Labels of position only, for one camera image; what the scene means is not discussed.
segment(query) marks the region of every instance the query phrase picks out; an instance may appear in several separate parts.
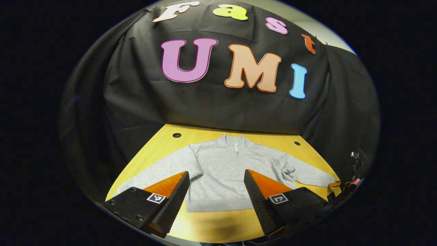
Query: black cloth backdrop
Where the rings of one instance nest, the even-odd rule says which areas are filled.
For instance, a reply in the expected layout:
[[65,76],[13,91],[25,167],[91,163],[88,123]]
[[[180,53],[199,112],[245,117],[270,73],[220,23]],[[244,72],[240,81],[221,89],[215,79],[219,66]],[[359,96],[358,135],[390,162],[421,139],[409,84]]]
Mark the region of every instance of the black cloth backdrop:
[[[375,158],[380,115],[372,80],[358,57],[322,44],[261,8],[227,0],[200,2],[157,23],[152,20],[165,6],[138,11],[102,36],[74,70],[62,102],[60,132],[68,166],[83,192],[103,202],[121,170],[166,123],[297,134],[340,179],[350,176],[352,151],[360,153],[367,173]],[[214,15],[220,4],[242,6],[248,20]],[[288,34],[268,29],[266,17],[283,21]],[[302,34],[315,42],[316,54],[307,50]],[[193,83],[168,80],[161,69],[161,44],[186,40],[179,66],[190,70],[197,53],[192,42],[198,38],[218,40],[207,74]],[[250,47],[257,62],[266,53],[281,57],[276,92],[224,85],[232,66],[230,44]],[[289,95],[293,63],[308,71],[304,99]]]

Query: wooden table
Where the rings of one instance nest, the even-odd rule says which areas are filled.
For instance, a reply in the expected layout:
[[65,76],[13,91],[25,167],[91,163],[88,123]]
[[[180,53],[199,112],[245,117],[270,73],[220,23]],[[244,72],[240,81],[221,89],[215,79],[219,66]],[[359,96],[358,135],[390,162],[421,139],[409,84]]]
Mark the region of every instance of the wooden table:
[[[174,133],[180,133],[181,137],[174,138]],[[234,137],[244,135],[254,143],[288,153],[338,179],[328,163],[301,136],[229,132],[166,124],[144,145],[120,173],[109,190],[106,200],[113,197],[116,189],[122,183],[161,158],[189,144],[217,139],[223,133]],[[333,191],[336,195],[341,192],[339,187],[323,188],[302,185],[298,182],[296,182],[296,185],[298,188],[305,186],[325,199]],[[186,212],[185,201],[182,203],[168,235],[185,240],[210,243],[238,242],[264,236],[254,209],[189,213]]]

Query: pink letter u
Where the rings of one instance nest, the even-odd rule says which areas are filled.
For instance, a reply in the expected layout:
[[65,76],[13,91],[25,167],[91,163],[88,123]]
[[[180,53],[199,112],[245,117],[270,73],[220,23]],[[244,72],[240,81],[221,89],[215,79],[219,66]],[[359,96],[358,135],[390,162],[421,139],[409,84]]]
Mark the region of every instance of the pink letter u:
[[193,43],[197,46],[196,65],[189,71],[179,68],[180,49],[185,46],[187,41],[176,39],[162,43],[163,54],[163,73],[169,80],[181,83],[190,83],[203,78],[208,71],[209,57],[212,47],[219,42],[216,39],[196,39]]

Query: zipper pull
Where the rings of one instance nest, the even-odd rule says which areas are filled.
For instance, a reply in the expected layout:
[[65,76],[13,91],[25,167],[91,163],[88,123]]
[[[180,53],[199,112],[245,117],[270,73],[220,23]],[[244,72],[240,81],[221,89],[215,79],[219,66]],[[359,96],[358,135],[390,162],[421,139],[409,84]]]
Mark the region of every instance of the zipper pull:
[[237,142],[234,142],[234,148],[235,148],[235,152],[238,153],[238,143]]

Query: gray sweatshirt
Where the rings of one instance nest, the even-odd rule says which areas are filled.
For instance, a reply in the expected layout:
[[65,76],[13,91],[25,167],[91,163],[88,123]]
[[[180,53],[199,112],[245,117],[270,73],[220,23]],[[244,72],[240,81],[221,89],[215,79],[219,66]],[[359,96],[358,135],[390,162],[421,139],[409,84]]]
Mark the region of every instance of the gray sweatshirt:
[[129,187],[144,189],[183,171],[190,173],[185,197],[187,212],[232,211],[253,208],[244,185],[251,169],[296,189],[295,180],[327,187],[335,178],[289,154],[249,141],[244,136],[222,137],[190,144],[160,159],[123,183],[115,195]]

